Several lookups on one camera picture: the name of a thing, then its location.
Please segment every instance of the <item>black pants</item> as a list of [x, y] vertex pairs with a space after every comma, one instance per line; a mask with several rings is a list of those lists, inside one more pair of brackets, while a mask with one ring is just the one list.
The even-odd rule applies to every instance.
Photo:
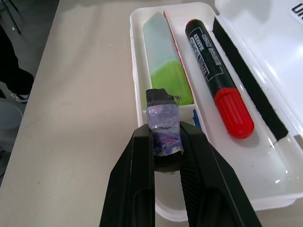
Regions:
[[0, 25], [0, 81], [17, 95], [27, 95], [32, 89], [34, 77], [19, 68], [18, 58], [9, 37]]

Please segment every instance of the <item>red marker cap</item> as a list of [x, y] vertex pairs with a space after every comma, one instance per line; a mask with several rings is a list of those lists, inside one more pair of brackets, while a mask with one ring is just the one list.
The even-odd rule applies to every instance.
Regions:
[[214, 97], [214, 103], [231, 136], [244, 139], [253, 133], [254, 122], [237, 88], [221, 88]]

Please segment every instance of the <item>clear plastic lid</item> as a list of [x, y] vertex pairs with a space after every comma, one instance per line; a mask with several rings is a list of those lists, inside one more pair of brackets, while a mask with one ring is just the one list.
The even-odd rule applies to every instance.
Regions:
[[303, 4], [216, 0], [215, 5], [220, 24], [290, 135], [303, 135]]

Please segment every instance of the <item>black marker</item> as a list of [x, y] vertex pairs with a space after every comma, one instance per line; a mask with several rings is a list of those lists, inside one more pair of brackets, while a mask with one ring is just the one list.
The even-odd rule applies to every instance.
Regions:
[[204, 24], [191, 20], [185, 33], [227, 131], [239, 139], [250, 136], [254, 122]]

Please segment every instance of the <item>white table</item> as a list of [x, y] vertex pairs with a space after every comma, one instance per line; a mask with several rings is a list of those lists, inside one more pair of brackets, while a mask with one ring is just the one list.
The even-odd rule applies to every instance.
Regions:
[[[137, 128], [129, 16], [177, 3], [60, 1], [0, 189], [2, 227], [99, 226], [109, 174]], [[302, 207], [258, 216], [303, 226]], [[187, 225], [156, 215], [157, 227]]]

